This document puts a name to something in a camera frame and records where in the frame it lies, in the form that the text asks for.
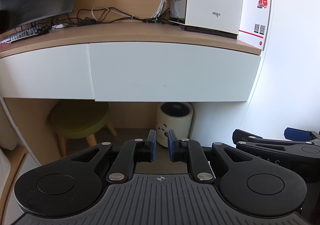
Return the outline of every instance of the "qr code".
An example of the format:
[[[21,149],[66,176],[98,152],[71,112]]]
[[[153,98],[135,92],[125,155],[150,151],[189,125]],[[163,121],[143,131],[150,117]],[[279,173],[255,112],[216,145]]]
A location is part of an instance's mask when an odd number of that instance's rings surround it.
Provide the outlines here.
[[[255,26],[254,26],[254,32],[255,32],[255,33],[259,33],[259,26],[260,26],[260,25],[255,24]]]
[[[266,26],[261,25],[259,34],[264,34],[264,29],[265,28],[266,28]]]

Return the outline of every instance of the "ribbed gray surface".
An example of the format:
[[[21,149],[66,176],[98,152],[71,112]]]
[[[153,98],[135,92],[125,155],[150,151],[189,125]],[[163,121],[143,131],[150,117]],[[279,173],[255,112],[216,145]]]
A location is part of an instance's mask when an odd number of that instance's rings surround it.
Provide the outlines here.
[[[111,185],[91,209],[62,219],[25,214],[20,225],[303,225],[297,214],[261,219],[229,207],[211,185],[193,182],[186,174],[135,174],[131,181]]]

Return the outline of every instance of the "white trash can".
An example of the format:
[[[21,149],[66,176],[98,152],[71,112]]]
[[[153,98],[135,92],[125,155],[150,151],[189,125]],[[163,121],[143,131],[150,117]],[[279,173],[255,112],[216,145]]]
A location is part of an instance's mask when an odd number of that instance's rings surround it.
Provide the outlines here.
[[[157,142],[168,147],[165,133],[173,129],[178,139],[188,138],[193,116],[193,107],[187,102],[162,102],[157,109]]]

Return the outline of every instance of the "stool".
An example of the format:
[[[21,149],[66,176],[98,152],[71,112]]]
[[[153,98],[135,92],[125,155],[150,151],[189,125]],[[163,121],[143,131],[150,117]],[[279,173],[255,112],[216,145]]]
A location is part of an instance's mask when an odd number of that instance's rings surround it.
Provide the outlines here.
[[[49,123],[58,134],[60,151],[67,156],[67,140],[85,137],[90,147],[97,144],[94,133],[106,126],[112,135],[117,132],[112,126],[107,102],[86,99],[59,101],[48,116]]]

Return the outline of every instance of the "wooden floor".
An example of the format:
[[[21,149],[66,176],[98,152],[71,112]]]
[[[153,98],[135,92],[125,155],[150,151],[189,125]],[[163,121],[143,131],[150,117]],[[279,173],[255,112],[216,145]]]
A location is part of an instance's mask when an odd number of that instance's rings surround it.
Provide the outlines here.
[[[119,128],[117,137],[113,137],[108,129],[103,128],[96,135],[97,143],[111,142],[113,146],[121,146],[124,142],[131,139],[146,139],[149,129],[143,128]],[[83,139],[69,139],[68,153],[73,154],[88,147],[87,141]],[[168,149],[157,143],[156,160],[153,163],[139,163],[136,167],[136,173],[186,173],[187,165],[183,162],[172,163],[169,159]]]

